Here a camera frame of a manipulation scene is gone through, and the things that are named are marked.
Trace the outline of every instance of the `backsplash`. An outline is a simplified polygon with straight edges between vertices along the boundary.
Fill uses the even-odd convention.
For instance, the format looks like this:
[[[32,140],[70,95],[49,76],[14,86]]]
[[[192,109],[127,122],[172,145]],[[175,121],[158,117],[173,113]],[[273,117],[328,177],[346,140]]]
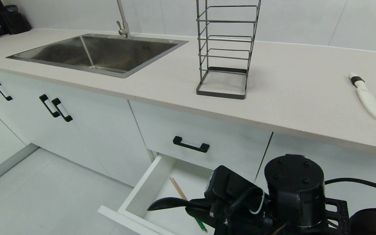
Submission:
[[[197,36],[195,0],[121,1],[131,32]],[[116,0],[3,2],[19,6],[33,28],[118,31],[121,20]],[[376,0],[262,0],[257,40],[376,51]]]

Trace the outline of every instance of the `white cable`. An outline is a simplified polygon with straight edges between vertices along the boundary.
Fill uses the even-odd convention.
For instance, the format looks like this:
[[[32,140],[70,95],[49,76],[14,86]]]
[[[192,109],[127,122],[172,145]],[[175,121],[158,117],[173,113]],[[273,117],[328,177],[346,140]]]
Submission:
[[[262,209],[262,205],[264,204],[265,191],[264,191],[263,189],[261,189],[261,190],[262,190],[262,200],[261,200],[261,205],[259,206],[259,209],[258,209],[257,211],[255,211],[255,212],[249,210],[250,213],[252,213],[252,214],[259,214],[259,212],[260,212],[261,209]]]

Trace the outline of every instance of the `cabinet handle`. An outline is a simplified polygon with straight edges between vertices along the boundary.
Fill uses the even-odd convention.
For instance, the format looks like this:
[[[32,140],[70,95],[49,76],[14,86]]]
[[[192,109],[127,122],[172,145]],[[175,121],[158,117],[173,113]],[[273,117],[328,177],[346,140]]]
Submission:
[[[4,90],[3,87],[1,87],[1,83],[0,83],[0,93],[1,93],[1,95],[3,95],[3,97],[4,97],[7,101],[12,100],[12,97],[8,95],[8,93]]]
[[[59,111],[60,115],[63,117],[63,119],[65,120],[65,122],[70,122],[70,121],[73,120],[73,118],[69,115],[69,113],[63,107],[63,105],[60,102],[59,98],[55,98],[54,100],[52,100],[52,104]]]
[[[39,99],[41,100],[41,102],[44,104],[44,106],[46,107],[47,110],[49,110],[49,113],[54,117],[54,118],[57,118],[58,116],[60,116],[60,114],[58,113],[58,111],[54,111],[52,112],[52,110],[50,110],[49,106],[47,106],[46,104],[46,100],[48,100],[49,98],[47,98],[47,95],[43,94],[39,97]]]
[[[194,149],[194,150],[202,152],[202,153],[206,153],[210,148],[210,145],[208,145],[206,143],[202,143],[201,147],[199,147],[199,148],[185,144],[185,143],[182,143],[182,137],[179,137],[179,136],[175,136],[175,138],[173,138],[173,144],[179,145],[179,146],[182,146],[182,147],[185,147],[185,148],[188,148],[188,149]]]

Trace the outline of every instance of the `stainless steel sink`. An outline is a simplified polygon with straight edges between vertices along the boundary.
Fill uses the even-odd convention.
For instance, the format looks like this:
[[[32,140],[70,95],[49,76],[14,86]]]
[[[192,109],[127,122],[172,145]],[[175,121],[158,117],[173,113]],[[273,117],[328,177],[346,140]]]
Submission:
[[[126,78],[187,43],[104,34],[85,34],[7,58]]]

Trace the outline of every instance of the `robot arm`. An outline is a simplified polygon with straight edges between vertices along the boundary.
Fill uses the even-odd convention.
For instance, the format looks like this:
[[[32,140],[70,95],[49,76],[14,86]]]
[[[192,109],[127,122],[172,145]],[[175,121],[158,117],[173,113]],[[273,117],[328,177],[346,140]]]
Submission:
[[[376,235],[376,209],[349,219],[347,202],[325,197],[321,167],[301,155],[281,156],[265,167],[269,194],[225,166],[217,167],[204,198],[162,198],[148,210],[185,207],[192,217],[215,228],[215,235]],[[358,183],[368,184],[364,180]],[[337,212],[328,211],[335,205]]]

